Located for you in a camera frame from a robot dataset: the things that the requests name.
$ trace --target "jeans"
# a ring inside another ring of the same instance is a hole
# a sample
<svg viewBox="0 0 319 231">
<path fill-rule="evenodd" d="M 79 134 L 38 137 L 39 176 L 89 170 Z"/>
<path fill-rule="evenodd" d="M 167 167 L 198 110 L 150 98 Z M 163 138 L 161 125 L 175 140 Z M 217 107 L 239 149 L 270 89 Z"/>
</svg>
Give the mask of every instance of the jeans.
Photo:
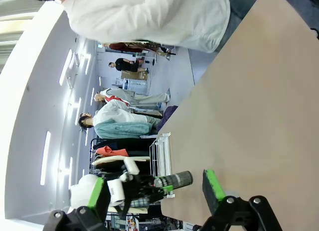
<svg viewBox="0 0 319 231">
<path fill-rule="evenodd" d="M 228 41 L 230 36 L 236 30 L 240 22 L 246 16 L 255 2 L 256 0 L 229 0 L 230 17 L 226 31 L 216 49 L 216 52 L 219 52 L 224 47 L 225 43 Z"/>
</svg>

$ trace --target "teal jacket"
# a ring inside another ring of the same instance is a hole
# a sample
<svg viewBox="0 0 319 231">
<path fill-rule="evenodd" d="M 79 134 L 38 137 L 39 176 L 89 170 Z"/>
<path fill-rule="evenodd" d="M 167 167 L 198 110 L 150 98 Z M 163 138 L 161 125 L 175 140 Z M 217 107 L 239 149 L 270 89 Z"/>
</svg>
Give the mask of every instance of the teal jacket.
<svg viewBox="0 0 319 231">
<path fill-rule="evenodd" d="M 96 134 L 103 139 L 140 138 L 151 132 L 152 124 L 138 122 L 120 122 L 113 119 L 94 126 Z"/>
</svg>

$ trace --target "table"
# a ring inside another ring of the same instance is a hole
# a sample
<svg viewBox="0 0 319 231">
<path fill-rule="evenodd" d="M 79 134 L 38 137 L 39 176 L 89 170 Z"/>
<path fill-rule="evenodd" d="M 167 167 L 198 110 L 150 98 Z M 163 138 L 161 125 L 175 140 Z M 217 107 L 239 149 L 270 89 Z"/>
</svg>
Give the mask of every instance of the table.
<svg viewBox="0 0 319 231">
<path fill-rule="evenodd" d="M 225 190 L 264 195 L 283 230 L 318 229 L 319 41 L 285 0 L 256 2 L 169 132 L 172 173 L 194 183 L 162 201 L 163 215 L 202 225 L 202 171 L 213 169 Z"/>
</svg>

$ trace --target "white long-sleeve shirt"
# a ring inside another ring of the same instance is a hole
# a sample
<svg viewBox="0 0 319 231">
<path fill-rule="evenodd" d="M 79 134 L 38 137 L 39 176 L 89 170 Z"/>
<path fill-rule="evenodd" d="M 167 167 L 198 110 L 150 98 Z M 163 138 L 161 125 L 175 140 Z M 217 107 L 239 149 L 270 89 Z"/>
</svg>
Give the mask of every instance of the white long-sleeve shirt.
<svg viewBox="0 0 319 231">
<path fill-rule="evenodd" d="M 229 0 L 65 0 L 71 28 L 102 43 L 146 39 L 213 52 L 225 33 Z"/>
<path fill-rule="evenodd" d="M 111 100 L 93 117 L 93 126 L 113 119 L 115 122 L 148 123 L 146 116 L 132 114 L 124 102 Z"/>
</svg>

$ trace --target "gray floor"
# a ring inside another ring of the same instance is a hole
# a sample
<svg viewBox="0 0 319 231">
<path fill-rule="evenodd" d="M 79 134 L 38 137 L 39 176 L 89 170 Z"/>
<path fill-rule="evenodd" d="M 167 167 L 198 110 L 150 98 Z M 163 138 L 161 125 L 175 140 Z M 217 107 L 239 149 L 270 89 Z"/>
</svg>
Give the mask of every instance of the gray floor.
<svg viewBox="0 0 319 231">
<path fill-rule="evenodd" d="M 309 0 L 287 0 L 309 27 L 319 28 L 319 8 Z M 170 89 L 171 101 L 168 106 L 179 105 L 187 97 L 194 84 L 207 70 L 217 53 L 203 53 L 179 48 L 171 61 L 158 58 L 149 78 L 150 94 L 164 93 Z"/>
</svg>

